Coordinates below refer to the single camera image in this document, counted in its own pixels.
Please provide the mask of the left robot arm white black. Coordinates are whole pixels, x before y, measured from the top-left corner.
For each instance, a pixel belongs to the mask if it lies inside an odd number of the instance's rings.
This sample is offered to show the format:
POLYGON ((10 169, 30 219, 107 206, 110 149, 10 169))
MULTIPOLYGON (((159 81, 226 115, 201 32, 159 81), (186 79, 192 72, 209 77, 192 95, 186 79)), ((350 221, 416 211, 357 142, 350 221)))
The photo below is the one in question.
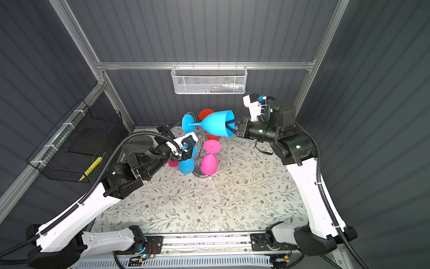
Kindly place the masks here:
POLYGON ((61 215, 37 228, 37 237, 28 253, 34 269, 66 269, 85 256, 120 252, 149 256, 155 250, 137 225, 101 234, 84 228, 106 209, 121 202, 143 186, 170 160, 191 160, 198 136, 184 129, 175 137, 168 126, 157 132, 141 131, 126 137, 114 150, 91 189, 61 215))

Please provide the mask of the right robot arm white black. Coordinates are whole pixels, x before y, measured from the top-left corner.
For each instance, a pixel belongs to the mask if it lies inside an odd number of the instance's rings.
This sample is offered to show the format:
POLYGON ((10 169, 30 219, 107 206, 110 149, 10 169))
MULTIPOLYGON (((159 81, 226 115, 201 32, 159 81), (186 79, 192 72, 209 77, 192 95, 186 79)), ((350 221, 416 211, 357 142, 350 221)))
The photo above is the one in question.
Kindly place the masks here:
POLYGON ((270 226, 266 232, 268 246, 296 245, 307 256, 319 256, 356 239, 355 228, 343 221, 334 206, 321 175, 320 150, 297 124, 295 106, 260 95, 247 95, 243 103, 250 115, 227 121, 227 130, 243 139, 270 144, 271 153, 291 174, 308 216, 307 223, 299 226, 286 221, 270 226))

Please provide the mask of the blue wine glass back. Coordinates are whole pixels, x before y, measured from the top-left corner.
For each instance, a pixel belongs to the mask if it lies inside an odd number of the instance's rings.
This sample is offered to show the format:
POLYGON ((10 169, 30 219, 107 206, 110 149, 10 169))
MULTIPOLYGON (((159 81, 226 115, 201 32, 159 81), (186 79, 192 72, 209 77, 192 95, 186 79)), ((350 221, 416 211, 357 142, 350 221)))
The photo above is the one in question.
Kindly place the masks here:
POLYGON ((206 132, 214 136, 232 137, 234 134, 227 134, 225 123, 235 119, 233 111, 214 112, 201 122, 196 122, 191 114, 183 116, 181 126, 185 133, 194 132, 195 127, 201 127, 206 132))

